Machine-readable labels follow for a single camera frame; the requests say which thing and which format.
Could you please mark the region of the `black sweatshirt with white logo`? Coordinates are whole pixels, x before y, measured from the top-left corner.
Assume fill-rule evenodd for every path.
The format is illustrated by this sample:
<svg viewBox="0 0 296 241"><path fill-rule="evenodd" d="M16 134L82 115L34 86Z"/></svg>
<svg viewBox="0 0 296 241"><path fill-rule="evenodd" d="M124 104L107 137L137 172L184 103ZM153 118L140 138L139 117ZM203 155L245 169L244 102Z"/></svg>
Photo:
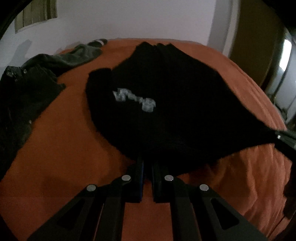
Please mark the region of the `black sweatshirt with white logo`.
<svg viewBox="0 0 296 241"><path fill-rule="evenodd" d="M85 92L97 132L149 173L188 173L275 139L216 70L172 44L141 43L90 72Z"/></svg>

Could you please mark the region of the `orange fleece bed blanket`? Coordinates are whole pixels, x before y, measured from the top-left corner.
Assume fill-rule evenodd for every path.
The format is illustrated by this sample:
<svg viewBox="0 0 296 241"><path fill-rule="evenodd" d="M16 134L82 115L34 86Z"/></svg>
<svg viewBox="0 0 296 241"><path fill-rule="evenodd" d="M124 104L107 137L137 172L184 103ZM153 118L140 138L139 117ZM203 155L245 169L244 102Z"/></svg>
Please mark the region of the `orange fleece bed blanket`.
<svg viewBox="0 0 296 241"><path fill-rule="evenodd" d="M115 67L143 41L169 43L111 40L99 58L59 77L67 88L33 123L30 138L1 181L1 215L18 240L27 240L88 184L105 185L123 173L128 162L95 133L84 89L90 71ZM242 103L268 126L285 129L267 96L234 62L198 43L171 42L218 70ZM273 145L264 145L226 157L216 168L196 169L180 178L196 186L209 185L273 240L288 223L292 225L282 212L291 165ZM142 203L127 205L122 240L172 240L169 205L153 203L150 188L145 186Z"/></svg>

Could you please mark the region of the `brown wooden door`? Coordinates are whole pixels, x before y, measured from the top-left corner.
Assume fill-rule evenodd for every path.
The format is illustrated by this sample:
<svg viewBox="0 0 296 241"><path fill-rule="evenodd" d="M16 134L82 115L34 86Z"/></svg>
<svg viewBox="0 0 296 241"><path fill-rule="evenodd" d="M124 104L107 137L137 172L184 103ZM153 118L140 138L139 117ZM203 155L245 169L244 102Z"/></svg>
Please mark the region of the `brown wooden door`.
<svg viewBox="0 0 296 241"><path fill-rule="evenodd" d="M278 17L265 1L240 1L230 59L261 86L282 33Z"/></svg>

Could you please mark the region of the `dark jeans pile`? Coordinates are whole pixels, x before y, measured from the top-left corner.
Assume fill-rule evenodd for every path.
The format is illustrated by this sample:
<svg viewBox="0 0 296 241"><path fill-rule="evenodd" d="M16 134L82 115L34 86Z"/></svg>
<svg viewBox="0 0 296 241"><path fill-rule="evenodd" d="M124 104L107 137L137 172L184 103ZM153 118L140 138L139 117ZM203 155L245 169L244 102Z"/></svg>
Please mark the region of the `dark jeans pile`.
<svg viewBox="0 0 296 241"><path fill-rule="evenodd" d="M59 58L38 54L20 67L8 66L1 77L1 178L32 133L33 122L66 88Z"/></svg>

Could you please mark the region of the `grey-green fleece garment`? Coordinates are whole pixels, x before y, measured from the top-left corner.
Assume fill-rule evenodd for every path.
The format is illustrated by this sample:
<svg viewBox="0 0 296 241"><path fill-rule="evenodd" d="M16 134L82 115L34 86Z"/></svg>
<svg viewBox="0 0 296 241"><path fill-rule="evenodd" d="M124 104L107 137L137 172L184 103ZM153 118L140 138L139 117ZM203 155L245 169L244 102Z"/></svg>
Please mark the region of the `grey-green fleece garment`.
<svg viewBox="0 0 296 241"><path fill-rule="evenodd" d="M67 67L76 67L88 63L102 54L101 48L79 44L72 51L53 56L55 61Z"/></svg>

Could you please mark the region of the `dark striped sock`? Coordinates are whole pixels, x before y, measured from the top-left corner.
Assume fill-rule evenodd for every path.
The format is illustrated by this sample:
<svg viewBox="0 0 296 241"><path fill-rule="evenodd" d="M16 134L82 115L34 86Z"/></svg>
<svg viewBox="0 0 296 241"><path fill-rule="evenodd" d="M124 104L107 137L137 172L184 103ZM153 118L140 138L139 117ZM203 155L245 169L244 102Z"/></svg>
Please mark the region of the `dark striped sock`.
<svg viewBox="0 0 296 241"><path fill-rule="evenodd" d="M89 42L87 45L95 48L101 48L108 43L107 39L97 39Z"/></svg>

